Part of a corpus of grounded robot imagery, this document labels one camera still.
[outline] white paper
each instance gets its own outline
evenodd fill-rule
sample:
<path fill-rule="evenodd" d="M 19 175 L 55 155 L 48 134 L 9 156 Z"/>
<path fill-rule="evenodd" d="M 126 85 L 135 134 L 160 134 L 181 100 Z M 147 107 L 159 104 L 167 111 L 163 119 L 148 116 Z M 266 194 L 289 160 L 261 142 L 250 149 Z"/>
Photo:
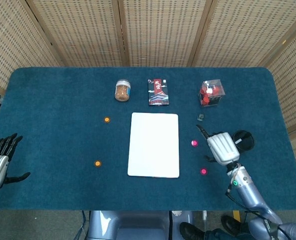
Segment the white paper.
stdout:
<path fill-rule="evenodd" d="M 132 113 L 129 176 L 178 178 L 178 115 Z"/>

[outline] book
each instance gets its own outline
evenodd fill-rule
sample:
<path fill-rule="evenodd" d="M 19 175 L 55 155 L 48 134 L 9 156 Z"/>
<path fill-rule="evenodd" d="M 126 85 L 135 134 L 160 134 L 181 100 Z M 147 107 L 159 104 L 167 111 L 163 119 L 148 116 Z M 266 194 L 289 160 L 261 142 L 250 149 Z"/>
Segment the book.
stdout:
<path fill-rule="evenodd" d="M 166 79 L 148 79 L 148 93 L 150 106 L 169 105 L 168 86 Z"/>

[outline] black shoe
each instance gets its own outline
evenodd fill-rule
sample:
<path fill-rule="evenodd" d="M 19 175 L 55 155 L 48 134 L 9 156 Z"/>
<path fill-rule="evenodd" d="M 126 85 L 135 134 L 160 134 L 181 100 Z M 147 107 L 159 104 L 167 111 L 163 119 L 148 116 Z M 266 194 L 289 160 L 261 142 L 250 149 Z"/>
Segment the black shoe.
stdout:
<path fill-rule="evenodd" d="M 203 240 L 204 232 L 187 222 L 180 223 L 180 233 L 185 240 Z"/>
<path fill-rule="evenodd" d="M 240 233 L 241 223 L 231 216 L 224 215 L 221 217 L 221 224 L 223 228 L 234 237 Z"/>

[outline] small cube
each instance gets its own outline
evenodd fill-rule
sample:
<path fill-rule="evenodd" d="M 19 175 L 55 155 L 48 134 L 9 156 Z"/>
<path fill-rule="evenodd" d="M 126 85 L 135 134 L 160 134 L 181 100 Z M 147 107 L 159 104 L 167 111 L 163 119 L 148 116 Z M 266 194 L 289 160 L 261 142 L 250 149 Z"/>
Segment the small cube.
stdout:
<path fill-rule="evenodd" d="M 198 121 L 202 121 L 204 119 L 204 114 L 200 113 L 197 119 Z"/>

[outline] table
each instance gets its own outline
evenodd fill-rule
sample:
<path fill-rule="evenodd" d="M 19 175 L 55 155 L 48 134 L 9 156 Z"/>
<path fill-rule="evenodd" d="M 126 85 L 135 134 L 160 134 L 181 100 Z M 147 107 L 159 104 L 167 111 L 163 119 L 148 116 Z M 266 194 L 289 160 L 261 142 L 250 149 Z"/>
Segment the table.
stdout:
<path fill-rule="evenodd" d="M 169 106 L 148 105 L 147 79 L 153 78 L 167 79 Z M 114 99 L 118 79 L 131 83 L 128 102 Z M 198 89 L 212 79 L 221 79 L 226 96 L 217 107 L 201 108 Z M 133 112 L 178 114 L 179 178 L 127 176 Z M 0 190 L 0 209 L 237 209 L 224 195 L 226 169 L 203 157 L 211 152 L 195 126 L 199 113 L 210 133 L 250 131 L 256 145 L 240 163 L 270 207 L 296 209 L 296 162 L 272 75 L 261 67 L 17 69 L 0 110 L 0 138 L 23 135 L 9 176 L 31 175 Z M 95 160 L 102 166 L 95 167 Z"/>

